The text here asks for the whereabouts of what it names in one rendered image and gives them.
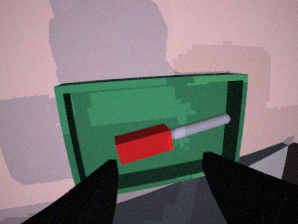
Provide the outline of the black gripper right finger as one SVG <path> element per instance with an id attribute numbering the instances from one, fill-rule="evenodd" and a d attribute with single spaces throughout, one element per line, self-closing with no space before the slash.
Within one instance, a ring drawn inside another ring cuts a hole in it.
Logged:
<path id="1" fill-rule="evenodd" d="M 298 185 L 204 152 L 202 169 L 227 224 L 298 224 Z"/>

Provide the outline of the green tray floor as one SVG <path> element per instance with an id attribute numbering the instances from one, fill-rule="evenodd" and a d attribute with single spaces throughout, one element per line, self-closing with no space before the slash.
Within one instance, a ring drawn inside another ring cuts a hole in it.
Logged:
<path id="1" fill-rule="evenodd" d="M 204 152 L 222 155 L 223 128 L 173 140 L 173 151 L 121 164 L 114 136 L 164 123 L 169 129 L 226 112 L 227 81 L 146 85 L 71 93 L 85 177 L 109 159 L 118 175 L 200 160 Z"/>

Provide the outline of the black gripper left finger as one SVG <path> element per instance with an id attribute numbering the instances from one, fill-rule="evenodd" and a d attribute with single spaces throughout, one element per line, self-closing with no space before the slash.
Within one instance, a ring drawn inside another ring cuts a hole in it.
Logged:
<path id="1" fill-rule="evenodd" d="M 109 159 L 23 224 L 113 224 L 117 190 L 117 161 Z"/>

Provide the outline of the green tray rim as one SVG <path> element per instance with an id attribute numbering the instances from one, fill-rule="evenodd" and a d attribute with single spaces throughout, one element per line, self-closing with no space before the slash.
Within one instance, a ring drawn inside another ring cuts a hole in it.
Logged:
<path id="1" fill-rule="evenodd" d="M 246 92 L 247 83 L 249 83 L 247 73 L 220 72 L 181 76 L 118 77 L 116 80 L 78 81 L 78 83 L 55 85 L 57 111 L 59 111 L 74 186 L 81 183 L 86 177 L 84 164 L 82 164 L 80 143 L 78 143 L 76 121 L 74 121 L 71 93 L 92 92 L 96 89 L 146 87 L 146 85 L 214 83 L 214 81 L 227 81 L 225 113 L 230 116 L 229 123 L 225 124 L 225 128 L 223 128 L 222 155 L 220 156 L 238 163 L 243 125 L 245 125 Z M 124 175 L 118 175 L 117 194 L 153 188 L 153 186 L 180 183 L 180 181 L 201 176 L 205 176 L 204 169 L 202 169 L 202 159 L 124 173 Z"/>

